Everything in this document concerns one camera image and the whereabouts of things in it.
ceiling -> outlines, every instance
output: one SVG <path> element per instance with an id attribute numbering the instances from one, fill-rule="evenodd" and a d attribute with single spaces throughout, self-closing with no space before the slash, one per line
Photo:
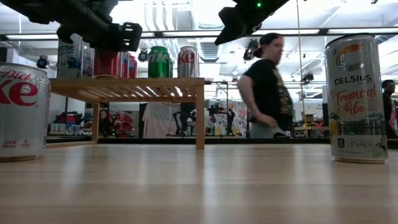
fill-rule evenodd
<path id="1" fill-rule="evenodd" d="M 138 22 L 146 31 L 154 30 L 199 30 L 222 29 L 218 11 L 225 6 L 234 6 L 232 0 L 134 0 L 120 1 L 113 9 L 111 16 L 114 22 Z M 347 28 L 347 27 L 395 27 L 398 25 L 398 0 L 379 0 L 371 4 L 368 0 L 298 0 L 289 1 L 274 15 L 262 23 L 262 29 L 298 29 L 298 28 Z M 28 18 L 0 6 L 0 34 L 54 34 L 59 24 L 33 24 Z M 325 82 L 322 69 L 325 44 L 338 36 L 285 37 L 284 55 L 279 70 L 292 92 L 298 92 L 302 72 L 312 72 L 314 84 L 307 86 L 311 91 L 321 91 Z M 194 46 L 207 62 L 201 63 L 202 77 L 214 80 L 231 80 L 240 76 L 253 61 L 243 60 L 244 49 L 251 38 L 242 38 L 216 47 L 214 39 L 162 39 L 141 40 L 140 49 L 148 49 L 155 45 L 167 47 L 175 59 L 178 49 L 183 46 Z M 383 79 L 398 78 L 398 66 L 394 62 L 398 57 L 398 37 L 379 39 L 386 40 L 379 44 L 379 55 Z M 37 60 L 39 55 L 48 55 L 49 60 L 57 61 L 57 41 L 20 41 L 3 42 L 3 47 L 16 48 L 21 55 Z M 139 71 L 145 73 L 146 63 L 139 65 Z"/>

wooden tabletop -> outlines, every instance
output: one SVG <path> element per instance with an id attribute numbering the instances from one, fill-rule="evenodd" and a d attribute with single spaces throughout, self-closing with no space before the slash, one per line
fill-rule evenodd
<path id="1" fill-rule="evenodd" d="M 91 145 L 0 164 L 0 223 L 398 223 L 398 151 L 328 145 Z"/>

wooden shelf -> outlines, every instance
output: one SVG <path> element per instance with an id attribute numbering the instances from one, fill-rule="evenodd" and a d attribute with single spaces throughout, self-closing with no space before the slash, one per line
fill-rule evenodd
<path id="1" fill-rule="evenodd" d="M 52 92 L 89 103 L 194 102 L 204 78 L 52 80 Z"/>
<path id="2" fill-rule="evenodd" d="M 98 142 L 100 103 L 195 102 L 197 108 L 205 108 L 204 78 L 51 80 L 51 86 L 52 93 L 93 105 L 92 142 Z M 197 110 L 196 130 L 198 133 L 196 147 L 205 149 L 204 110 Z M 48 144 L 48 147 L 65 147 L 65 145 Z"/>

shelf leg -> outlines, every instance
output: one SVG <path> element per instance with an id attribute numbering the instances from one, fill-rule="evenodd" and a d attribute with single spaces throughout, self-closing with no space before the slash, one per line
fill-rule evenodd
<path id="1" fill-rule="evenodd" d="M 197 150 L 205 149 L 205 86 L 197 86 L 197 121 L 195 128 L 197 130 Z"/>
<path id="2" fill-rule="evenodd" d="M 93 103 L 93 120 L 91 121 L 91 141 L 98 142 L 98 124 L 100 122 L 100 104 Z"/>

man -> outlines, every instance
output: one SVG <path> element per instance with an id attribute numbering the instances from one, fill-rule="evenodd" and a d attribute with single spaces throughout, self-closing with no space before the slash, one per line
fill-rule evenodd
<path id="1" fill-rule="evenodd" d="M 396 91 L 396 84 L 393 80 L 384 80 L 381 83 L 382 88 L 384 89 L 383 93 L 383 105 L 384 105 L 384 117 L 386 119 L 386 131 L 387 131 L 387 138 L 388 139 L 395 139 L 397 135 L 395 131 L 389 124 L 391 113 L 392 113 L 392 101 L 391 95 Z"/>
<path id="2" fill-rule="evenodd" d="M 252 118 L 252 138 L 274 138 L 290 131 L 293 101 L 276 68 L 282 57 L 284 40 L 280 34 L 268 33 L 260 38 L 254 56 L 260 58 L 239 79 L 238 88 Z"/>

